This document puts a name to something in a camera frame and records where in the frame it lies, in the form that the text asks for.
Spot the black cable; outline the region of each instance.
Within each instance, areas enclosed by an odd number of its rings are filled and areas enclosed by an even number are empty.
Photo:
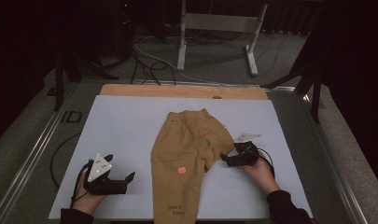
[[[53,164],[54,164],[54,159],[55,159],[55,155],[57,154],[57,152],[63,147],[64,144],[66,144],[67,142],[69,142],[70,140],[72,140],[73,138],[77,137],[81,135],[81,133],[76,133],[75,135],[69,137],[68,139],[66,139],[65,141],[63,141],[54,151],[54,153],[52,154],[52,157],[51,157],[51,162],[49,164],[49,172],[51,174],[51,178],[52,178],[52,181],[54,182],[55,186],[57,187],[57,189],[60,187],[60,184],[58,183],[58,181],[55,179],[55,175],[54,175],[54,172],[53,172]]]
[[[85,193],[83,193],[83,195],[81,195],[80,197],[78,197],[78,198],[74,199],[74,202],[75,202],[75,201],[77,201],[77,200],[79,200],[80,198],[82,198],[82,197],[86,196],[86,195],[87,195],[88,193],[89,193],[89,192],[88,192],[88,191],[86,191]]]
[[[144,79],[139,85],[143,85],[143,84],[145,84],[146,81],[147,81],[147,78],[145,78],[145,79]]]
[[[141,41],[145,40],[148,37],[148,35],[142,36],[139,39],[136,39],[133,41],[134,44],[140,43]]]
[[[197,43],[197,44],[186,44],[187,46],[195,46],[195,45],[206,45],[206,44],[222,44],[231,40],[234,40],[238,38],[242,32],[234,34],[234,36],[230,38],[225,38],[217,35],[213,35],[207,31],[201,31],[198,35],[195,35],[194,37],[188,37],[187,39],[190,39],[191,41]],[[197,36],[204,36],[205,40],[200,40],[197,38]],[[212,37],[216,39],[222,39],[222,41],[212,41]]]
[[[123,66],[127,62],[127,60],[128,60],[129,57],[130,57],[130,54],[124,56],[124,58],[120,58],[115,63],[110,63],[110,64],[103,65],[103,66],[101,66],[101,68],[104,71],[111,72],[111,71],[113,71],[115,69],[118,69],[119,67]]]
[[[275,58],[273,59],[273,66],[267,71],[265,72],[264,74],[262,74],[261,76],[257,76],[257,77],[263,77],[265,75],[267,75],[269,72],[271,72],[271,70],[273,70],[273,68],[275,67],[275,62],[276,62],[276,59],[278,58],[278,54],[279,54],[279,50],[282,46],[282,44],[285,42],[285,40],[287,39],[288,37],[288,34],[284,37],[284,39],[281,41],[281,43],[279,44],[279,47],[278,47],[278,50],[276,52],[276,55],[275,55]]]
[[[133,50],[133,49],[131,49],[131,55],[133,56],[134,54],[135,54],[136,52]],[[134,68],[134,70],[133,70],[133,76],[131,77],[131,84],[133,84],[133,80],[134,80],[134,78],[135,78],[135,74],[136,74],[136,70],[137,70],[137,68],[138,68],[138,61],[137,60],[135,60],[135,68]]]
[[[81,178],[81,175],[83,174],[84,170],[86,170],[88,167],[90,166],[90,163],[88,162],[87,164],[85,164],[83,166],[83,168],[81,168],[80,172],[78,173],[77,175],[77,179],[76,179],[76,184],[75,184],[75,189],[73,190],[73,195],[72,195],[72,198],[71,198],[71,202],[70,202],[70,208],[72,208],[73,206],[73,203],[75,202],[76,200],[76,190],[77,190],[77,187],[78,187],[78,183],[80,182],[80,178]]]
[[[319,224],[319,222],[313,217],[311,218],[311,220],[315,223],[315,224]]]
[[[264,50],[260,56],[256,59],[256,62],[271,48],[271,42],[273,41],[273,34],[271,34],[270,36],[270,42],[268,43],[268,48],[266,48],[266,50]]]
[[[171,72],[172,72],[172,76],[173,76],[173,79],[174,79],[174,84],[176,85],[176,79],[175,79],[175,72],[174,72],[174,69],[171,67],[170,64],[166,63],[165,61],[162,61],[162,60],[159,60],[157,58],[154,58],[154,57],[148,57],[148,56],[144,56],[144,55],[139,55],[136,50],[132,49],[132,56],[133,58],[135,59],[135,63],[136,63],[136,66],[135,66],[135,70],[133,72],[133,76],[131,78],[131,84],[133,84],[133,80],[134,80],[134,76],[136,74],[136,69],[137,69],[137,65],[140,65],[142,66],[143,68],[143,74],[145,74],[146,76],[146,80],[148,78],[151,78],[153,79],[158,85],[160,85],[160,82],[158,81],[158,79],[156,78],[155,74],[154,74],[154,71],[161,71],[161,70],[164,70],[166,69],[167,67],[170,68]],[[148,66],[146,65],[145,63],[143,63],[140,58],[145,58],[145,59],[150,59],[150,60],[157,60],[157,62],[153,63],[151,66]],[[163,66],[160,67],[160,68],[156,68],[157,65],[159,64],[162,64]]]
[[[258,148],[258,150],[267,154],[268,158],[270,158],[271,166],[273,166],[273,159],[271,158],[270,154],[268,154],[268,152],[266,150],[262,149],[262,148]]]

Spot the person's right hand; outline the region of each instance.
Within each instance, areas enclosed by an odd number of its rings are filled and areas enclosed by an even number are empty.
[[[258,159],[253,166],[240,166],[239,169],[247,172],[264,191],[266,195],[269,193],[280,190],[271,173],[270,165],[263,159]]]

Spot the white board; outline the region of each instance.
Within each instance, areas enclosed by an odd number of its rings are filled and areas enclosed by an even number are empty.
[[[110,179],[124,179],[135,172],[126,194],[110,195],[95,218],[107,220],[153,219],[150,153],[169,112],[207,111],[229,130],[232,138],[241,133],[261,134],[254,144],[273,159],[276,181],[292,195],[296,206],[312,212],[282,132],[273,103],[268,100],[228,100],[168,97],[96,97],[77,148],[49,213],[59,219],[61,208],[70,204],[77,174],[97,153],[113,154]],[[216,161],[205,174],[199,220],[268,218],[264,194],[243,171]]]

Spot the white metal frame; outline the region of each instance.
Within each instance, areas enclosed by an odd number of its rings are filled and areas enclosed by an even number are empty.
[[[249,64],[250,74],[252,76],[258,75],[259,72],[258,68],[256,67],[253,50],[259,36],[259,31],[263,22],[264,14],[267,10],[267,6],[267,4],[263,4],[261,6],[260,14],[256,18],[237,17],[213,14],[186,13],[186,0],[182,0],[180,46],[177,59],[177,69],[179,71],[183,71],[185,69],[186,29],[219,30],[253,33],[252,41],[249,45],[246,45],[246,57]]]

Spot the khaki trousers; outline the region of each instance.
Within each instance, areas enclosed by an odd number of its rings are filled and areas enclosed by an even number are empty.
[[[169,113],[151,153],[155,224],[195,223],[204,173],[233,149],[206,109]]]

